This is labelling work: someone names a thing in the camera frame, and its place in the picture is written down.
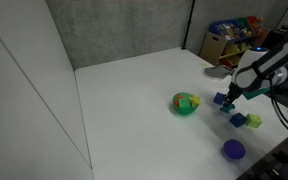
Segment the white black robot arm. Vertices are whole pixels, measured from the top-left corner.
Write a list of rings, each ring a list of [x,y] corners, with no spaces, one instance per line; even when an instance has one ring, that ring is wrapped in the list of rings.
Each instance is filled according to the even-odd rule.
[[[247,50],[232,72],[224,106],[232,104],[243,92],[254,92],[279,85],[287,79],[288,36],[271,49],[255,47]]]

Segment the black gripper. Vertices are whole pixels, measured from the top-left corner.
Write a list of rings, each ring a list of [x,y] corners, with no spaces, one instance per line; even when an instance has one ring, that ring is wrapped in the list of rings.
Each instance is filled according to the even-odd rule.
[[[235,100],[242,94],[242,90],[234,83],[229,85],[227,98],[223,99],[223,106],[231,105],[235,107]]]

